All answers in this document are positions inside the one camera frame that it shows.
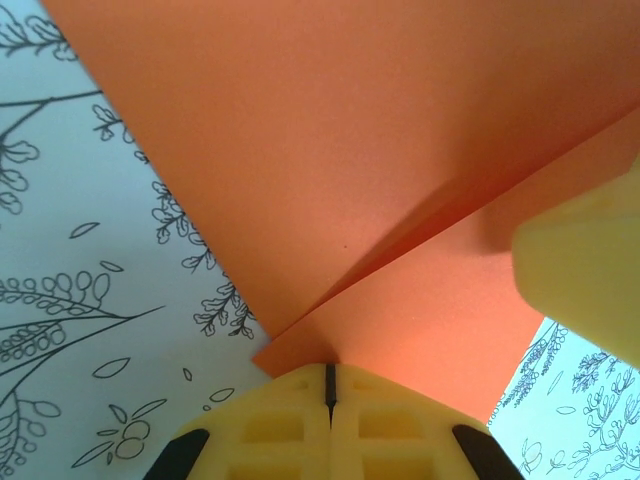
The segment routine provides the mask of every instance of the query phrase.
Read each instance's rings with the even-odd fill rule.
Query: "folded orange paper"
[[[272,336],[640,96],[638,2],[44,3]]]
[[[486,421],[540,325],[516,291],[508,248],[527,218],[629,170],[640,110],[494,202],[325,303],[256,363],[366,368]]]

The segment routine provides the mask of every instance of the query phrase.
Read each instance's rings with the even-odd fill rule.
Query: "white paper with floral drawing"
[[[31,0],[0,1],[0,255],[0,480],[140,479],[267,380],[265,335]]]
[[[640,479],[640,373],[545,320],[490,422],[525,478]]]

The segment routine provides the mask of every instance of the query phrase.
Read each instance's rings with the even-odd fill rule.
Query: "black slot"
[[[327,365],[324,380],[324,403],[329,408],[329,426],[331,426],[333,423],[333,409],[335,408],[336,403],[338,403],[335,365]]]

